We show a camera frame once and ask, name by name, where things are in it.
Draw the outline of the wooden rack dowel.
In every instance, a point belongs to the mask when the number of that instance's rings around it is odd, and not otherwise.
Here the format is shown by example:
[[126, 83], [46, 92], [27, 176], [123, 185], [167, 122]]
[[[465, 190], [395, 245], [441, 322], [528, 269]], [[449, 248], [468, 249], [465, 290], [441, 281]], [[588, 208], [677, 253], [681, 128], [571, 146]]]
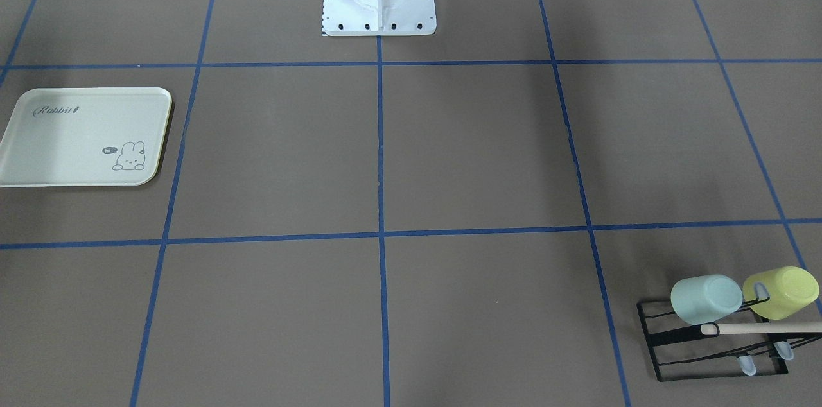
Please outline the wooden rack dowel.
[[813, 334], [821, 332], [821, 322], [743, 323], [697, 325], [704, 336], [730, 336], [731, 334]]

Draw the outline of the light green plastic cup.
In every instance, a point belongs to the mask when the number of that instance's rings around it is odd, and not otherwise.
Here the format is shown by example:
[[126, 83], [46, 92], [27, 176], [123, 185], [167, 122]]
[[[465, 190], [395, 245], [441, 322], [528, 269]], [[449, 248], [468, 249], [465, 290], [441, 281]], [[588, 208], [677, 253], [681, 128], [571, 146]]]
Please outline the light green plastic cup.
[[681, 279], [670, 291], [676, 316], [689, 325], [716, 322], [742, 307], [742, 288], [721, 273]]

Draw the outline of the cream rabbit print tray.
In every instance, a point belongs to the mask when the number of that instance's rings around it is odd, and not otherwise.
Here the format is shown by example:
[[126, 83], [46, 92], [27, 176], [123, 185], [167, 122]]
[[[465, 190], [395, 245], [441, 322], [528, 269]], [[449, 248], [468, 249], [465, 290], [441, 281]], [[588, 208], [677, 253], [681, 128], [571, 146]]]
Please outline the cream rabbit print tray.
[[172, 106], [160, 87], [30, 89], [2, 138], [1, 184], [147, 184], [159, 169]]

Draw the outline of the yellow plastic cup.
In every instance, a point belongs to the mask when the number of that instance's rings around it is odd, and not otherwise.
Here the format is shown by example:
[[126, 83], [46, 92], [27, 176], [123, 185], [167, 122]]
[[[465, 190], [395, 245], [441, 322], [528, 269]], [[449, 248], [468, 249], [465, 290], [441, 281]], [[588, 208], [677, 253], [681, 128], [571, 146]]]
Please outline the yellow plastic cup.
[[819, 284], [810, 272], [784, 266], [749, 276], [742, 285], [744, 301], [758, 316], [783, 320], [813, 304], [819, 297]]

